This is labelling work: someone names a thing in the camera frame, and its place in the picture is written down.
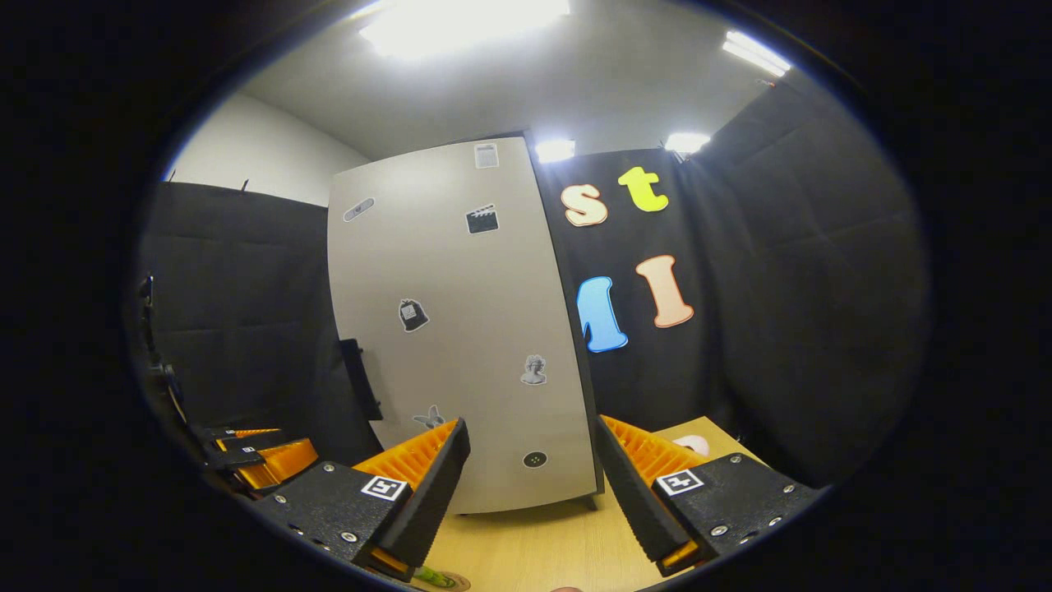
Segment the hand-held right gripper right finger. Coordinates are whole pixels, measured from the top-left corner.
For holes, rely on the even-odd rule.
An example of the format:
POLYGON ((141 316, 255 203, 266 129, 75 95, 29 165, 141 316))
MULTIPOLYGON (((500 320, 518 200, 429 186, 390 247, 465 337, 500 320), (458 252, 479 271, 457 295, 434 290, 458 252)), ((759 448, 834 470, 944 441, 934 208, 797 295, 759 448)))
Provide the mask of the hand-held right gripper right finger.
POLYGON ((602 472, 661 576, 751 546, 826 493, 744 453, 707 457, 602 414, 594 426, 602 472))

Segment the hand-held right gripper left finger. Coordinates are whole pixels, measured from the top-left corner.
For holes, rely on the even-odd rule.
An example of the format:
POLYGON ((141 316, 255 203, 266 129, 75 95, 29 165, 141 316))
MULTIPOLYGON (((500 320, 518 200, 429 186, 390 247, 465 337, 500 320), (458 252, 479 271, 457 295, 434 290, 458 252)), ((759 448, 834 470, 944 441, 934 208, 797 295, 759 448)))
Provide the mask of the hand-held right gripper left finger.
POLYGON ((353 467, 316 462, 254 501, 252 515, 326 562, 411 581, 470 453, 465 419, 451 419, 353 467))

